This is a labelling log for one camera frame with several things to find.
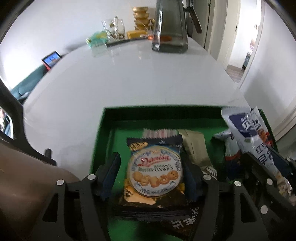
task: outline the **silver bolt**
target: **silver bolt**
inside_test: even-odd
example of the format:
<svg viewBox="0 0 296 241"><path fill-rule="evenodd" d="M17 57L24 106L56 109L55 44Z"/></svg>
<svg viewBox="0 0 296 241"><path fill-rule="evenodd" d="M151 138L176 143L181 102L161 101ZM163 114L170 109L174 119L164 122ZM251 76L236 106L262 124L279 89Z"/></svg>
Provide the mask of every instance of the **silver bolt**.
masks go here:
<svg viewBox="0 0 296 241"><path fill-rule="evenodd" d="M87 176L87 179L88 180L93 180L93 179L95 179L96 178L96 175L95 174L89 174L88 176Z"/></svg>
<svg viewBox="0 0 296 241"><path fill-rule="evenodd" d="M272 180L271 180L270 178L268 178L268 179L266 180L266 182L267 182L267 184L270 185L270 186L273 184L273 182L272 182Z"/></svg>
<svg viewBox="0 0 296 241"><path fill-rule="evenodd" d="M262 214L267 214L267 211L268 211L268 207L266 205L263 205L261 208L260 208L260 212Z"/></svg>
<svg viewBox="0 0 296 241"><path fill-rule="evenodd" d="M205 174L205 175L203 176L203 178L204 178L205 180L211 180L211 179L212 179L212 177L211 177L209 174Z"/></svg>
<svg viewBox="0 0 296 241"><path fill-rule="evenodd" d="M235 182L234 182L234 185L237 186L237 187L240 187L242 184L241 184L240 181L235 181Z"/></svg>
<svg viewBox="0 0 296 241"><path fill-rule="evenodd" d="M60 179L60 180L57 181L57 185L58 186L61 186L63 184L64 184L64 180L63 179Z"/></svg>

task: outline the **green tray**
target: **green tray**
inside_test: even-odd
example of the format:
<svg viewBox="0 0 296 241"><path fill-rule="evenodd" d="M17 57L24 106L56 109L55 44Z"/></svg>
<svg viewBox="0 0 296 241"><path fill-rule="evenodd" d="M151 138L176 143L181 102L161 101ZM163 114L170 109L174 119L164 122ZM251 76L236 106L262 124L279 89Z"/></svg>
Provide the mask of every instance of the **green tray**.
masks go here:
<svg viewBox="0 0 296 241"><path fill-rule="evenodd" d="M209 158L217 169L218 180L226 178L224 162L225 144L216 140L213 135L227 128L221 117L221 107L209 106L155 106L123 107L104 110L94 149L91 173L106 162L113 152L121 156L121 166L116 177L112 194L123 190L130 150L126 145L128 137L142 137L143 128L148 129L189 129L202 132ZM108 231L112 241L136 240L180 240L177 237L162 233L146 223L115 220L108 218Z"/></svg>

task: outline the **white table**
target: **white table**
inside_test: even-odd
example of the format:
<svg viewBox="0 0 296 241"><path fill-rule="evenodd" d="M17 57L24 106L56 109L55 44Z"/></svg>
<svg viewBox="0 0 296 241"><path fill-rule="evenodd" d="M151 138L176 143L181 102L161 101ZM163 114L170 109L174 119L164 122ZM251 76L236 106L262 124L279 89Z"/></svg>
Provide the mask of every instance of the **white table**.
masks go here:
<svg viewBox="0 0 296 241"><path fill-rule="evenodd" d="M236 84L200 45L185 54L157 53L151 41L121 44L94 56L88 46L66 55L24 104L25 131L40 153L80 179L90 171L105 107L249 106Z"/></svg>

